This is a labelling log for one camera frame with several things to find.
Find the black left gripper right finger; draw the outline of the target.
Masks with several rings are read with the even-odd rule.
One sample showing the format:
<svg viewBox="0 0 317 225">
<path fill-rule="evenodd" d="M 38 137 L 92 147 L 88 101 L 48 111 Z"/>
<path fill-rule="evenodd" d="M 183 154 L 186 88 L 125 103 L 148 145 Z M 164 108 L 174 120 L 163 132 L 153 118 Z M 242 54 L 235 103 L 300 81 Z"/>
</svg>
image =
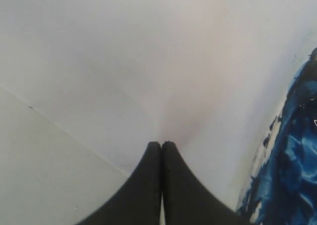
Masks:
<svg viewBox="0 0 317 225">
<path fill-rule="evenodd" d="M 191 172 L 176 144 L 164 142 L 161 153 L 162 196 L 167 225 L 248 225 L 214 197 Z"/>
</svg>

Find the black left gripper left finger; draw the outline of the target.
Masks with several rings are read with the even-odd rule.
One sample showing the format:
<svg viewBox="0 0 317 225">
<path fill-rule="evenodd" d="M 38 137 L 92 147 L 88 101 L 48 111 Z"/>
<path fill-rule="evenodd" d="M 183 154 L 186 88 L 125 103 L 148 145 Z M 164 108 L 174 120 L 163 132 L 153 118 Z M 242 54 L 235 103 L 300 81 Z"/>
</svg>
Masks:
<svg viewBox="0 0 317 225">
<path fill-rule="evenodd" d="M 161 146 L 150 142 L 120 189 L 80 225 L 158 225 L 161 211 Z"/>
</svg>

